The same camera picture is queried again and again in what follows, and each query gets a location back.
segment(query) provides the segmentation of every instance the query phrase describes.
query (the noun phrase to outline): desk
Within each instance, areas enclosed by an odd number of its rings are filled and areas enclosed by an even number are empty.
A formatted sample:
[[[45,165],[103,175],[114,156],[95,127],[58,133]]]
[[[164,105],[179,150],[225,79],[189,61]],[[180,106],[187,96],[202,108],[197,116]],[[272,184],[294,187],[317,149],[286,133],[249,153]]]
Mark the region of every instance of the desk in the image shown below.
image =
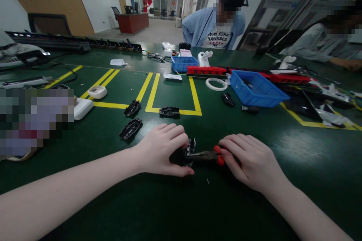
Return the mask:
[[[118,14],[118,25],[121,33],[136,34],[148,27],[148,13],[141,14]]]
[[[140,44],[147,51],[163,51],[160,44]],[[193,55],[202,50],[191,48]],[[251,52],[214,50],[213,53],[209,59],[212,66],[266,68],[275,61]],[[226,106],[220,92],[208,89],[205,79],[198,77],[193,78],[193,83],[202,116],[160,118],[158,113],[146,112],[158,73],[161,76],[152,108],[175,106],[195,110],[189,78],[169,82],[162,77],[165,70],[171,71],[170,63],[157,63],[141,53],[103,49],[64,56],[54,62],[73,68],[83,65],[77,71],[78,79],[67,84],[79,97],[110,68],[119,69],[109,65],[114,58],[123,58],[128,65],[120,68],[109,82],[108,95],[101,102],[131,103],[150,76],[142,108],[135,116],[143,120],[143,126],[132,142],[128,144],[118,136],[129,121],[123,109],[94,107],[83,120],[74,123],[72,130],[63,131],[56,144],[39,151],[29,161],[0,161],[0,176],[3,176],[0,193],[134,146],[153,126],[175,122],[185,127],[190,138],[196,138],[197,151],[210,149],[220,138],[232,133],[251,134],[260,139],[272,148],[290,181],[354,240],[361,240],[361,131],[305,127],[281,106],[249,115],[239,110],[240,102],[232,89],[228,92],[237,102],[236,108]],[[304,60],[297,63],[342,81],[348,90],[362,90],[360,74]],[[65,73],[62,69],[21,71],[7,74],[7,80],[36,75],[57,77]],[[362,125],[359,112],[350,110],[348,114]],[[127,179],[93,200],[43,240],[298,240],[274,207],[260,193],[236,181],[227,167],[195,163],[193,168],[195,176],[187,178],[140,174]]]

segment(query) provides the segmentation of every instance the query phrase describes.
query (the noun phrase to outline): reception desk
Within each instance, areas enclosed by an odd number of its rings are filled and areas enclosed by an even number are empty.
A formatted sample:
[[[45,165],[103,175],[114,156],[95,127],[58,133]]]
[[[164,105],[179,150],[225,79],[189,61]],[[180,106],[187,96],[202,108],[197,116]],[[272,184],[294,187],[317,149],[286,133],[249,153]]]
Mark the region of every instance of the reception desk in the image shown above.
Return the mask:
[[[117,21],[123,34],[135,34],[148,27],[148,13],[119,14]]]

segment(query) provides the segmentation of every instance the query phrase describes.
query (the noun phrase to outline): roll of tape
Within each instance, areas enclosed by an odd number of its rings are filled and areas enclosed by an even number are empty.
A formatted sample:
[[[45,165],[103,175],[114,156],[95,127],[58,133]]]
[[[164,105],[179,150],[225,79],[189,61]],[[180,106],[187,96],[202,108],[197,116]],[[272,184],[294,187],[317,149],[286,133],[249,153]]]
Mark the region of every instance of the roll of tape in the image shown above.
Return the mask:
[[[219,82],[220,84],[223,85],[223,87],[221,87],[221,88],[214,87],[213,85],[210,84],[210,81]],[[208,80],[206,80],[206,85],[207,85],[210,89],[216,90],[216,91],[224,91],[225,89],[227,89],[227,84],[226,84],[223,80],[218,79],[218,78],[209,78]]]
[[[106,96],[107,93],[107,89],[102,86],[95,86],[88,90],[89,96],[93,97],[94,99],[101,99]]]

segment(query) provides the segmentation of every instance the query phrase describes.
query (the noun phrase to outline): man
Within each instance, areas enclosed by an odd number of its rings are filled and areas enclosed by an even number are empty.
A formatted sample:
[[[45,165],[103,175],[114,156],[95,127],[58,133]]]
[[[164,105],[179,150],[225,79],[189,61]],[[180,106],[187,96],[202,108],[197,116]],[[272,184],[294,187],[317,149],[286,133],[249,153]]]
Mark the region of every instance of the man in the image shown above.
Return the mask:
[[[308,29],[292,46],[280,53],[300,56],[309,60],[332,63],[352,71],[362,68],[349,35],[362,24],[361,2],[337,11]]]
[[[238,11],[244,1],[217,0],[216,6],[186,17],[182,22],[184,42],[193,47],[232,49],[236,38],[244,33],[245,18]]]

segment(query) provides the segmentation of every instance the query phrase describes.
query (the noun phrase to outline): light blue shirt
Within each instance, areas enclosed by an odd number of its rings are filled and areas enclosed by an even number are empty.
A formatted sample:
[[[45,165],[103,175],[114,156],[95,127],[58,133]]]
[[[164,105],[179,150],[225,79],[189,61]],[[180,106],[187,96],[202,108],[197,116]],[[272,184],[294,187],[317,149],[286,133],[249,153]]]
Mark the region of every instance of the light blue shirt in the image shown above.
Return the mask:
[[[216,9],[203,8],[182,21],[182,33],[184,42],[190,43],[192,47],[201,47],[208,34],[216,26]],[[244,33],[245,17],[241,12],[236,12],[231,28],[231,39],[225,49],[232,49],[236,38]]]

